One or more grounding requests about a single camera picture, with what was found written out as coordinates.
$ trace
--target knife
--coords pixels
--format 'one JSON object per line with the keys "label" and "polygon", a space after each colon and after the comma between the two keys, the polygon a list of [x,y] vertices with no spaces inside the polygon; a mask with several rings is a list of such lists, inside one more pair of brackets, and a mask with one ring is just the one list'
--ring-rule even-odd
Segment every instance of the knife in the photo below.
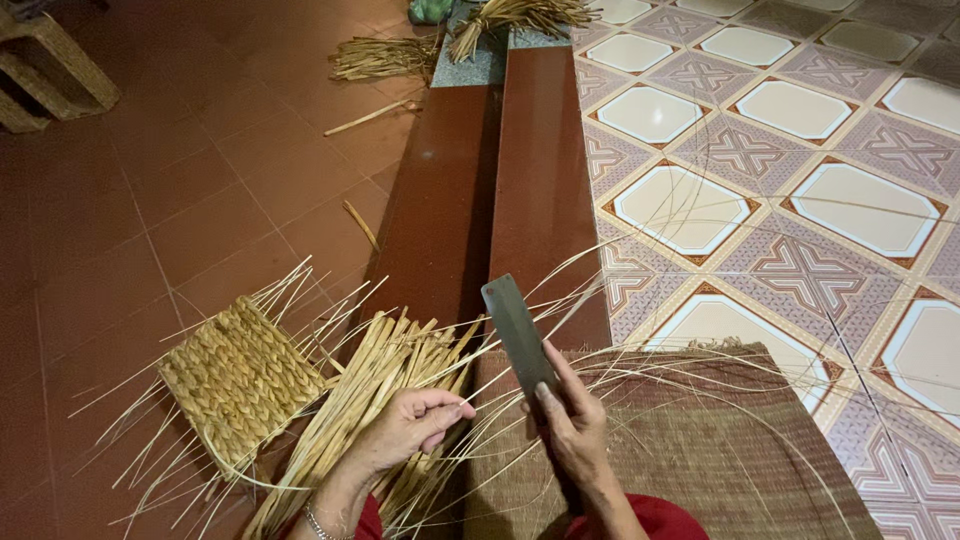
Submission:
{"label": "knife", "polygon": [[507,274],[481,289],[483,300],[487,304],[487,312],[493,319],[493,326],[500,334],[500,341],[507,350],[507,357],[520,382],[520,388],[530,405],[530,412],[537,423],[537,431],[546,448],[546,455],[553,466],[553,474],[560,483],[560,490],[566,499],[567,512],[574,516],[584,514],[583,502],[580,499],[580,490],[567,475],[564,468],[557,462],[550,446],[550,430],[546,428],[546,417],[540,402],[537,400],[535,389],[539,382],[546,382],[547,387],[555,396],[563,399],[563,393],[558,391],[557,374],[546,359],[540,334],[534,326],[533,317],[519,289],[516,288],[513,276]]}

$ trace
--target woven mat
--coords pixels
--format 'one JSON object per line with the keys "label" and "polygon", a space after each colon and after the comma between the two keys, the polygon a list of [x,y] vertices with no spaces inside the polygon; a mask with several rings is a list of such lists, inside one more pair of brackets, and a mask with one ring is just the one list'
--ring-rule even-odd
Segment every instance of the woven mat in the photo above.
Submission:
{"label": "woven mat", "polygon": [[[734,345],[718,353],[774,366],[759,343]],[[692,384],[752,412],[794,445],[823,483],[783,438],[750,414],[711,397],[697,398],[667,383],[637,377],[604,399],[610,419],[610,460],[626,491],[679,504],[714,540],[881,538],[826,439],[781,376],[730,360],[675,363],[693,357],[704,358],[704,354],[658,354],[645,361],[659,366],[652,375]],[[502,353],[486,355],[478,367],[478,384],[507,366]],[[697,377],[767,391],[736,390]],[[477,403],[512,388],[516,378],[508,374]],[[514,407],[496,421],[491,432],[521,414]],[[481,454],[504,454],[473,459],[469,487],[490,479],[525,444],[522,424],[493,440]],[[468,498],[464,538],[536,538],[564,511],[549,463],[537,447]]]}
{"label": "woven mat", "polygon": [[234,474],[221,459],[245,469],[257,447],[281,433],[324,388],[320,372],[248,297],[167,353],[159,371],[227,479]]}

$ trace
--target silver bracelet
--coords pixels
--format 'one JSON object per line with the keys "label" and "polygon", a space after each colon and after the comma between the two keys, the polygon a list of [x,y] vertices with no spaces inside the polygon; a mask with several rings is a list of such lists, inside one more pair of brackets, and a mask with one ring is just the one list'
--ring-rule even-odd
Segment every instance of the silver bracelet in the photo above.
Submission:
{"label": "silver bracelet", "polygon": [[303,514],[306,515],[306,522],[310,524],[310,528],[317,533],[317,536],[320,538],[320,540],[353,540],[352,534],[350,536],[341,536],[337,538],[325,533],[320,527],[320,524],[317,523],[317,518],[313,517],[313,512],[310,511],[310,503],[307,503],[303,507]]}

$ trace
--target braided weave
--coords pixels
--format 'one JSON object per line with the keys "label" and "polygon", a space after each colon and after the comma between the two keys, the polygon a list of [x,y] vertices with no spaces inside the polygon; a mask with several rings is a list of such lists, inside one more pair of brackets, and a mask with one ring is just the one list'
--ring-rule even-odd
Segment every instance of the braided weave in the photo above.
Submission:
{"label": "braided weave", "polygon": [[324,377],[246,296],[171,350],[159,371],[207,451],[226,462],[214,459],[226,479],[324,389]]}

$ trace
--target red clothing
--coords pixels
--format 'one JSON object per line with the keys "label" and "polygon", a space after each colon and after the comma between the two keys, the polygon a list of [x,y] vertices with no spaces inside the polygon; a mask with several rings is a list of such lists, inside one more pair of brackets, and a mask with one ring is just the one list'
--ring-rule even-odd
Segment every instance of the red clothing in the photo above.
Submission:
{"label": "red clothing", "polygon": [[[627,494],[627,500],[650,540],[708,540],[707,533],[697,520],[670,501],[632,493]],[[376,499],[368,495],[360,514],[360,523],[357,524],[355,540],[383,538],[383,525],[377,513],[379,507]],[[587,540],[591,537],[589,533],[589,521],[581,516],[570,524],[564,540]]]}

